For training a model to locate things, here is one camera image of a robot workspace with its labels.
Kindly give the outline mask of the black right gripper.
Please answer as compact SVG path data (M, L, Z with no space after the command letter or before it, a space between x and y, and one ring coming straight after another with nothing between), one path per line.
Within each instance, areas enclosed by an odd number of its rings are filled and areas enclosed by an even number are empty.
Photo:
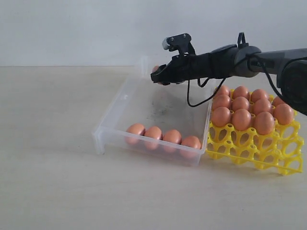
M153 83L169 85L201 78L223 79L234 75L236 45L227 45L209 53L188 54L182 60L172 59L151 73Z

